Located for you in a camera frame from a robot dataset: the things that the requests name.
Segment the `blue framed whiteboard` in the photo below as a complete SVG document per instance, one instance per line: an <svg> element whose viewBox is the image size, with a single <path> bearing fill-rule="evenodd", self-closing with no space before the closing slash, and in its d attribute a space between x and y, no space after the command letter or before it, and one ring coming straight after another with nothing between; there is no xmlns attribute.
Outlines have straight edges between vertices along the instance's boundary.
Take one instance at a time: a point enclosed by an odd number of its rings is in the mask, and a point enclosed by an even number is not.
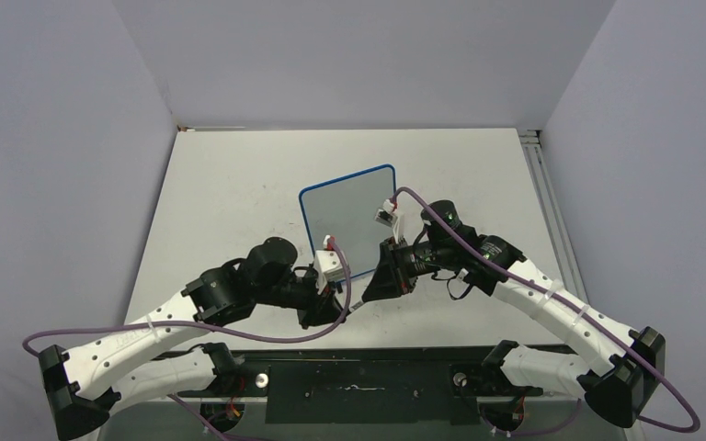
<svg viewBox="0 0 706 441"><path fill-rule="evenodd" d="M379 243L391 230L378 223L376 212L396 190L391 164L381 164L302 189L298 200L310 246L323 247L325 236L336 239L353 278L372 273Z"/></svg>

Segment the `white marker pen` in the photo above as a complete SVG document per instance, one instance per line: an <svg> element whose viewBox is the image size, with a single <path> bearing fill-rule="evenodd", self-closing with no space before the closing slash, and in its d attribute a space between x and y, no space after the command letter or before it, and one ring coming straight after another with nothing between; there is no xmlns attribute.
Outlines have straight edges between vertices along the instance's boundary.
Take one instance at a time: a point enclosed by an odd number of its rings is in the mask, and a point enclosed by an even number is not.
<svg viewBox="0 0 706 441"><path fill-rule="evenodd" d="M352 305L347 309L347 313L353 313L353 312L356 311L357 309L361 308L364 304L365 304L365 302L364 302L363 300L360 300L360 301L358 301L358 302L352 304Z"/></svg>

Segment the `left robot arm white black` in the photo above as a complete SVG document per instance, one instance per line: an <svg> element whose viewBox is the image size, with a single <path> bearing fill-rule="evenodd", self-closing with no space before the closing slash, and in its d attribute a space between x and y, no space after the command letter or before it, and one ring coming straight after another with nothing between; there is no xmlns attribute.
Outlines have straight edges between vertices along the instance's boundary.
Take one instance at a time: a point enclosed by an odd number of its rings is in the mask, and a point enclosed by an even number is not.
<svg viewBox="0 0 706 441"><path fill-rule="evenodd" d="M141 318L91 332L91 341L37 353L56 435L77 440L133 404L182 391L222 396L237 382L237 366L223 344L205 344L182 356L169 351L206 334L232 334L259 304L293 309L308 340L331 333L347 315L340 287L350 268L333 238L307 266L294 245L270 237L247 256L204 271Z"/></svg>

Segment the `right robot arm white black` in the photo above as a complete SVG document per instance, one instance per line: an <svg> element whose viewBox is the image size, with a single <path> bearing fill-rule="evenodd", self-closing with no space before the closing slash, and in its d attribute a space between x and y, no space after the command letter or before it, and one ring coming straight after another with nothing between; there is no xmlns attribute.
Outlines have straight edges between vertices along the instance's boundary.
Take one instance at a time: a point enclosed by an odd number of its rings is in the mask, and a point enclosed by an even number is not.
<svg viewBox="0 0 706 441"><path fill-rule="evenodd" d="M442 199L420 213L427 240L388 238L362 300L396 299L412 292L423 275L440 270L522 311L572 349L559 354L513 341L500 342L483 361L486 387L556 391L583 400L618 427L633 426L665 372L666 339L590 308L559 280L545 275L518 248L462 223L454 203Z"/></svg>

